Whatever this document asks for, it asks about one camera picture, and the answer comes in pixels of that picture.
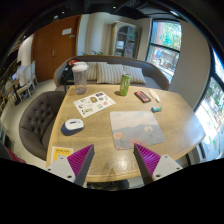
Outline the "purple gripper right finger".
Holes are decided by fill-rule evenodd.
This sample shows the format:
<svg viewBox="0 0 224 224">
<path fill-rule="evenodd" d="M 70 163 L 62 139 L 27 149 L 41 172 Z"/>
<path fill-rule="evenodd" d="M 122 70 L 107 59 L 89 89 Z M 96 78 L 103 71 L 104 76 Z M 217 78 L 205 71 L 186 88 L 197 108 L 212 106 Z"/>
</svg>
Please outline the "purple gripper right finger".
<svg viewBox="0 0 224 224">
<path fill-rule="evenodd" d="M 145 185 L 182 169 L 169 155 L 160 156 L 139 144 L 134 144 L 134 155 Z"/>
</svg>

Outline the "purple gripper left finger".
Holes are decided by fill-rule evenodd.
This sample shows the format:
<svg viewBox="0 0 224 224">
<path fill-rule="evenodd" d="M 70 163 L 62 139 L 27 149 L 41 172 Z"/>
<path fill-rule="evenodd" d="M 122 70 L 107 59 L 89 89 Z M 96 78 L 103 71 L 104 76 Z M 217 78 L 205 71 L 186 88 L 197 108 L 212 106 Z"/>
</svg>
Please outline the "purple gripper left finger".
<svg viewBox="0 0 224 224">
<path fill-rule="evenodd" d="M 89 145 L 66 157 L 59 155 L 46 170 L 76 185 L 82 186 L 94 157 L 94 145 Z"/>
</svg>

